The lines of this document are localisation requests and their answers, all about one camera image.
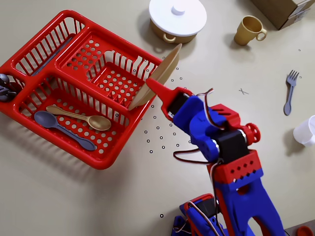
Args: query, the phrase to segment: plastic basket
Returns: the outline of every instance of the plastic basket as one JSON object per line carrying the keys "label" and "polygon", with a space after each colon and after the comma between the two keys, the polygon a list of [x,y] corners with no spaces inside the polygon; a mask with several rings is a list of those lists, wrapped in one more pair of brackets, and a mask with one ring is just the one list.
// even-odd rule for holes
{"label": "plastic basket", "polygon": [[[0,67],[22,90],[0,111],[96,169],[110,167],[151,101],[128,111],[133,97],[161,60],[74,11],[62,11]],[[56,129],[37,124],[34,114],[56,105],[112,122],[96,131],[82,120],[57,116],[73,133],[91,140],[87,151]]]}

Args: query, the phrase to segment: yellow cup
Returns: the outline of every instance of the yellow cup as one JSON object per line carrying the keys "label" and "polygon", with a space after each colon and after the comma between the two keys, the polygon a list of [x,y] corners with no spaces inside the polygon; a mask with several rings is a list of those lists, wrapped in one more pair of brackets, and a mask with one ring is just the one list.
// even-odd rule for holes
{"label": "yellow cup", "polygon": [[246,16],[242,19],[239,27],[237,28],[234,41],[241,46],[247,45],[250,41],[256,38],[258,41],[262,41],[267,36],[267,30],[263,28],[262,22],[254,16]]}

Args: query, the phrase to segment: beige table surface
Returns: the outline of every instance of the beige table surface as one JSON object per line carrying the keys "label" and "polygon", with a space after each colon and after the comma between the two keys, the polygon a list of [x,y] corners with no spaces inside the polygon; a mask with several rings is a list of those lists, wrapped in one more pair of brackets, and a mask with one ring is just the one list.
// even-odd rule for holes
{"label": "beige table surface", "polygon": [[[284,227],[314,219],[315,147],[303,148],[292,136],[296,125],[315,114],[314,12],[276,31],[247,0],[202,3],[207,24],[183,47],[174,81],[167,86],[195,93],[214,87],[211,105],[222,103],[239,112],[243,124],[257,124],[262,139],[252,148],[258,150],[265,173],[262,182]],[[64,9],[73,9],[162,58],[172,46],[148,28],[148,5],[149,0],[2,0],[0,63]],[[233,34],[242,17],[250,14],[262,20],[269,34],[263,42],[240,48],[232,42]],[[294,91],[292,113],[286,117],[285,78],[292,69],[302,78]],[[206,167],[172,157],[173,151],[192,145],[186,134],[169,126],[161,102],[156,99],[153,104],[105,171],[88,167],[1,114],[0,235],[170,235],[174,216],[180,214],[178,206],[211,193],[212,187]]]}

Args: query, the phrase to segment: cardboard box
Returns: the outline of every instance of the cardboard box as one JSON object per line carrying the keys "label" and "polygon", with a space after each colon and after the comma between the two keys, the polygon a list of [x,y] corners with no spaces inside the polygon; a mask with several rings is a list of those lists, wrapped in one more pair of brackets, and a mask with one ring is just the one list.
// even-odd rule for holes
{"label": "cardboard box", "polygon": [[279,30],[301,20],[315,0],[252,0]]}

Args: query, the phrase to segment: mug handle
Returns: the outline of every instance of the mug handle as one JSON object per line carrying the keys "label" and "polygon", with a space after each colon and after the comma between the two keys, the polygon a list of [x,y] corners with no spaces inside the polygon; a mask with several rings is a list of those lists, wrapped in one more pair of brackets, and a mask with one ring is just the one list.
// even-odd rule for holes
{"label": "mug handle", "polygon": [[[258,38],[258,36],[259,36],[261,33],[263,33],[264,36],[263,36],[262,38]],[[264,40],[264,39],[267,37],[267,33],[268,33],[268,31],[263,28],[263,29],[259,32],[259,34],[256,36],[256,39],[257,39],[258,41]]]}
{"label": "mug handle", "polygon": [[174,42],[175,42],[175,39],[176,39],[175,36],[174,36],[174,38],[172,38],[172,39],[168,39],[168,38],[166,37],[166,33],[164,33],[164,35],[163,35],[163,40],[164,40],[166,43],[174,43]]}

